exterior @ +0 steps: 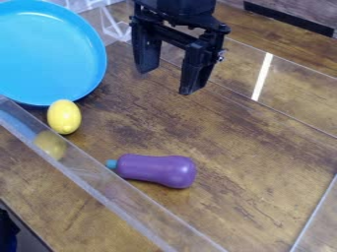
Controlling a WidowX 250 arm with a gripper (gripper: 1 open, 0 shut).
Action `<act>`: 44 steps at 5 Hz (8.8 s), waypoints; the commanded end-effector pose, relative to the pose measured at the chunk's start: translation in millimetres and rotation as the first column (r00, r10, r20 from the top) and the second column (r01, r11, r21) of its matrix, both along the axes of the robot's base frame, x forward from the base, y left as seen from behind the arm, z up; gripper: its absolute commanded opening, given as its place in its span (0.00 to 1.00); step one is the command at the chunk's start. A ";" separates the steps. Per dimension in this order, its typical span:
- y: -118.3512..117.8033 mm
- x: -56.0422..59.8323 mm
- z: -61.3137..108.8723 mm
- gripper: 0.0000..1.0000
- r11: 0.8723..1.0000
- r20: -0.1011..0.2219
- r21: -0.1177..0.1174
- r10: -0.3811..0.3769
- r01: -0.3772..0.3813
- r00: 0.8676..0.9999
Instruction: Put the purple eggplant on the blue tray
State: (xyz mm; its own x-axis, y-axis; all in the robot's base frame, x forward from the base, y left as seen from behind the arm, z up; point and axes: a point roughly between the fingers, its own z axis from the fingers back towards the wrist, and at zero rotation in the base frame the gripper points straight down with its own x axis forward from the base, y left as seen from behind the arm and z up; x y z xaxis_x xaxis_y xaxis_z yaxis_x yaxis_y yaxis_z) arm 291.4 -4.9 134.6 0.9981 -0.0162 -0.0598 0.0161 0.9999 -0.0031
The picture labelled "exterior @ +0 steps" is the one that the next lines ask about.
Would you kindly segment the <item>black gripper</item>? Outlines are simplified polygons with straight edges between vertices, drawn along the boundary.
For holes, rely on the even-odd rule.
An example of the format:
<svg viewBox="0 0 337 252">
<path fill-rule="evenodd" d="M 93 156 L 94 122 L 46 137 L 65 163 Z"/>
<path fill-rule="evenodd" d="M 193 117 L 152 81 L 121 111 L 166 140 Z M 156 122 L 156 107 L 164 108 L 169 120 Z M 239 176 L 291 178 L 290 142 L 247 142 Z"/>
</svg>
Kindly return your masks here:
<svg viewBox="0 0 337 252">
<path fill-rule="evenodd" d="M 209 81 L 223 61 L 231 27 L 215 16 L 216 0 L 133 0 L 130 17 L 136 68 L 146 74 L 160 66 L 162 42 L 187 51 L 180 94 L 191 95 Z"/>
</svg>

